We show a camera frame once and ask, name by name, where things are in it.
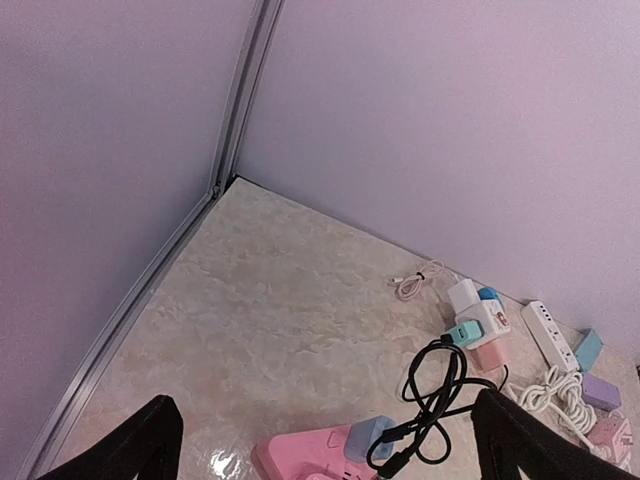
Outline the pink triangular power strip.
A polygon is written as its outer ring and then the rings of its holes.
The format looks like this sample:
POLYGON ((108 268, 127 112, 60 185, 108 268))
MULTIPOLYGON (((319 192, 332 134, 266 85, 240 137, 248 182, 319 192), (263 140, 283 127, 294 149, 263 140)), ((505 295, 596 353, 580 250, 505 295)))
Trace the pink triangular power strip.
POLYGON ((350 425, 280 434, 260 441, 252 462, 262 479, 375 479, 366 463, 344 453, 350 425))

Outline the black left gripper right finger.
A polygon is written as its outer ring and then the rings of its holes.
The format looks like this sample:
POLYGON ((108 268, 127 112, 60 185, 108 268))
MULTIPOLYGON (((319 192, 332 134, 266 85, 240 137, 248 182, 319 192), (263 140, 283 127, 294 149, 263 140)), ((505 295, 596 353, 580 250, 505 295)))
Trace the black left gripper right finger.
POLYGON ((478 394, 471 411, 483 479, 632 479, 570 443, 496 390, 478 394))

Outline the light blue plug adapter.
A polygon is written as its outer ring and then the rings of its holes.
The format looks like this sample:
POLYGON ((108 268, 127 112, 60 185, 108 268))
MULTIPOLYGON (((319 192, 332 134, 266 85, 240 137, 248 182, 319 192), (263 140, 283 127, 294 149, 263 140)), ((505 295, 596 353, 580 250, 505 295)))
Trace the light blue plug adapter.
POLYGON ((385 415, 353 424, 344 448, 345 457, 351 462, 365 464, 367 453, 373 443, 381 437, 385 430, 395 426, 395 421, 385 415))

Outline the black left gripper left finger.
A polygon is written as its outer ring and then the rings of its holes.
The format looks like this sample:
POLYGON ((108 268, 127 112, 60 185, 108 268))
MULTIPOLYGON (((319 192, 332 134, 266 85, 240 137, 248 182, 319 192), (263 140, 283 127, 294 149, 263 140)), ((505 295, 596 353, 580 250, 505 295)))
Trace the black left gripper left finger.
POLYGON ((175 479, 184 432, 174 399, 157 395, 45 479, 175 479))

